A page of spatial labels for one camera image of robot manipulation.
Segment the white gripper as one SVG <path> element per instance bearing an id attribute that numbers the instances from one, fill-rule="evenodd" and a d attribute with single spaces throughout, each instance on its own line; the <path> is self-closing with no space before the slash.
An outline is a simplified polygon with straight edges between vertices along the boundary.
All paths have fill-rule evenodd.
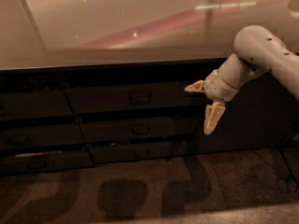
<path id="1" fill-rule="evenodd" d="M 186 92 L 205 92 L 214 103 L 206 106 L 204 134 L 214 132 L 225 112 L 225 103 L 230 102 L 248 79 L 249 69 L 235 54 L 232 54 L 220 68 L 213 70 L 204 80 L 187 86 Z"/>

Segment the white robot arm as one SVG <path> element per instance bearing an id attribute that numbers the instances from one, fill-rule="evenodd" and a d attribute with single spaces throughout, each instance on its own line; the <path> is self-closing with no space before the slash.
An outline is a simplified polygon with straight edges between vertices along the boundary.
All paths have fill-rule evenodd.
<path id="1" fill-rule="evenodd" d="M 212 101 L 206 106 L 204 134 L 212 134 L 225 111 L 225 104 L 240 88 L 264 73 L 270 73 L 296 99 L 299 99 L 299 56 L 266 28 L 251 25 L 240 30 L 234 39 L 234 53 L 213 70 L 205 80 L 185 88 L 186 92 L 204 93 Z"/>

